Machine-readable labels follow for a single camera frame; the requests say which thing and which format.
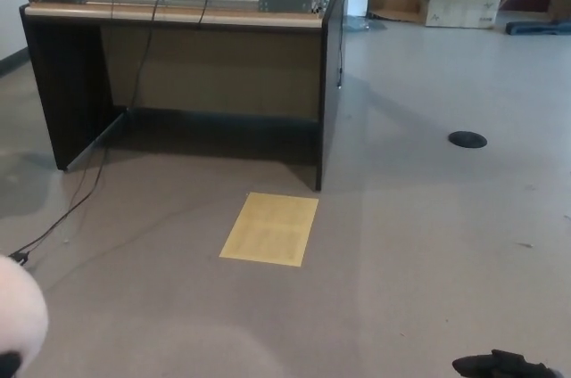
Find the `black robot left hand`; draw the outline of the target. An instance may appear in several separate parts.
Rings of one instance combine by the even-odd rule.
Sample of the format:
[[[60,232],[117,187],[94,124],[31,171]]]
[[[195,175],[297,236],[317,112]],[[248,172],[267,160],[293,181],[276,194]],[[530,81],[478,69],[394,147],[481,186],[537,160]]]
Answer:
[[[15,378],[22,365],[21,354],[7,351],[0,355],[0,378]]]

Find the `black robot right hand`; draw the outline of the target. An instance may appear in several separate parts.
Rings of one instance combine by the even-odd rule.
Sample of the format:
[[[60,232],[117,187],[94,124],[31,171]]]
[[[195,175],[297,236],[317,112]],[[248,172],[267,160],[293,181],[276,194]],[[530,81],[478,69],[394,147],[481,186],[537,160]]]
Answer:
[[[560,373],[543,363],[530,363],[523,355],[499,349],[490,354],[466,356],[455,359],[453,369],[462,377],[511,377],[511,378],[553,378]]]

